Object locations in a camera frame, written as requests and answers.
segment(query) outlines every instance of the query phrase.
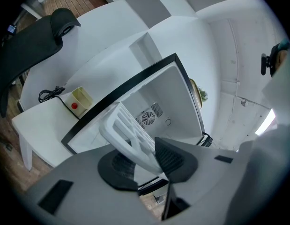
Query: black chair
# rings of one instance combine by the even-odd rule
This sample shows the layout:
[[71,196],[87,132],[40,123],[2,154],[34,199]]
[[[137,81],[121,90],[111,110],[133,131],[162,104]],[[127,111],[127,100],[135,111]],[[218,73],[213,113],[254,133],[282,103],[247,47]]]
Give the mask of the black chair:
[[81,26],[66,8],[55,10],[8,40],[0,50],[0,113],[6,116],[8,89],[22,73],[56,54],[62,36],[74,26]]

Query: green plant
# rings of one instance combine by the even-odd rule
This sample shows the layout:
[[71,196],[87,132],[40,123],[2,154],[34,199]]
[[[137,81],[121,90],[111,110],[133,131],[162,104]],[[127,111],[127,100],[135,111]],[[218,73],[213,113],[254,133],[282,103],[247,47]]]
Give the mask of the green plant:
[[202,98],[202,101],[205,102],[208,100],[208,94],[206,91],[203,91],[200,87],[199,87],[199,92]]

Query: black cable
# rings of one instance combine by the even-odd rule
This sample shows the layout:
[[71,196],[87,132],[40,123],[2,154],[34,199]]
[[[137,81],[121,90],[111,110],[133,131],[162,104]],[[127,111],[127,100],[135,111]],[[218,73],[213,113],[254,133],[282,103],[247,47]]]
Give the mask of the black cable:
[[64,103],[64,101],[58,96],[59,94],[61,94],[63,91],[65,90],[65,88],[63,88],[63,87],[55,87],[55,89],[53,90],[53,91],[50,91],[50,90],[42,90],[41,92],[40,92],[40,94],[38,95],[38,101],[40,102],[40,103],[42,103],[42,102],[45,102],[45,101],[48,101],[48,100],[50,100],[51,98],[58,98],[62,103],[63,103],[63,105],[78,119],[78,120],[80,120],[76,115],[75,115],[75,113],[74,112],[72,112],[71,111],[71,109],[70,108],[68,108],[68,106]]

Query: fan vent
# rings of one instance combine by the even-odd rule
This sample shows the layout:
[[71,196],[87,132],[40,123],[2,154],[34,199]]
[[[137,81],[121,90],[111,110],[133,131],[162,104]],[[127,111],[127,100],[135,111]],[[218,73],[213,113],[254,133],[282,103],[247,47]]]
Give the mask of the fan vent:
[[141,123],[141,121],[138,118],[136,118],[135,120],[142,127],[142,129],[145,129],[145,126]]
[[158,118],[164,113],[158,103],[154,103],[151,108]]
[[153,124],[154,120],[155,120],[155,115],[152,112],[145,112],[141,117],[141,121],[145,125]]

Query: table leg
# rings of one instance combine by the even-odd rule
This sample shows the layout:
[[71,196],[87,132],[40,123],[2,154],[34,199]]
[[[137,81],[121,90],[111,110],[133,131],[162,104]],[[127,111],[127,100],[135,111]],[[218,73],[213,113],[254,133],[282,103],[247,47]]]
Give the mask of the table leg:
[[31,15],[33,15],[34,17],[36,17],[37,19],[41,19],[42,16],[40,14],[38,14],[35,10],[33,10],[31,7],[29,7],[27,4],[22,3],[21,7],[24,8],[27,12],[29,12]]
[[24,165],[30,171],[32,168],[32,148],[22,135],[19,135],[19,139]]

